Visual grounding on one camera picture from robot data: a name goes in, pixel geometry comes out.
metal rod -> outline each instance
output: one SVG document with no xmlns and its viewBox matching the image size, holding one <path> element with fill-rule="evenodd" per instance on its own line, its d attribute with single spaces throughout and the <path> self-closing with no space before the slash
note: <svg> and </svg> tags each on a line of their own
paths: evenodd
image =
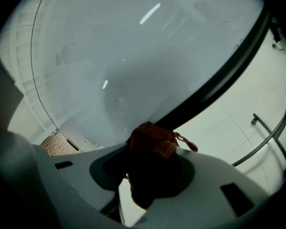
<svg viewBox="0 0 286 229">
<path fill-rule="evenodd" d="M 263 146 L 265 146 L 270 141 L 270 139 L 276 134 L 276 132 L 281 128 L 281 126 L 286 123 L 285 120 L 286 120 L 286 111 L 285 111 L 285 114 L 284 114 L 283 118 L 281 119 L 279 124 L 276 126 L 276 128 L 273 130 L 273 132 L 258 147 L 256 147 L 253 151 L 251 151 L 245 157 L 243 157 L 240 160 L 236 161 L 232 165 L 236 167 L 236 166 L 240 165 L 241 163 L 245 162 L 250 157 L 252 157 L 254 154 L 256 154 Z"/>
<path fill-rule="evenodd" d="M 261 125 L 266 129 L 266 131 L 271 134 L 272 131 L 271 129 L 267 126 L 267 124 L 256 114 L 253 114 L 253 117 L 259 122 L 261 123 Z M 286 150 L 284 149 L 282 143 L 274 136 L 273 137 L 274 141 L 276 142 L 278 148 L 281 150 L 283 156 L 284 156 L 284 159 L 286 161 Z"/>
</svg>

knitted cloth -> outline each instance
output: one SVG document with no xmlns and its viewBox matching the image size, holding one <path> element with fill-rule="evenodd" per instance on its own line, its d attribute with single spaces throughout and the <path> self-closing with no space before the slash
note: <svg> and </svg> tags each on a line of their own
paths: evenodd
<svg viewBox="0 0 286 229">
<path fill-rule="evenodd" d="M 134 129 L 130 137 L 130 169 L 128 180 L 134 202 L 148 208 L 155 198 L 175 196 L 170 179 L 176 176 L 177 139 L 197 152 L 195 144 L 173 131 L 145 123 Z"/>
</svg>

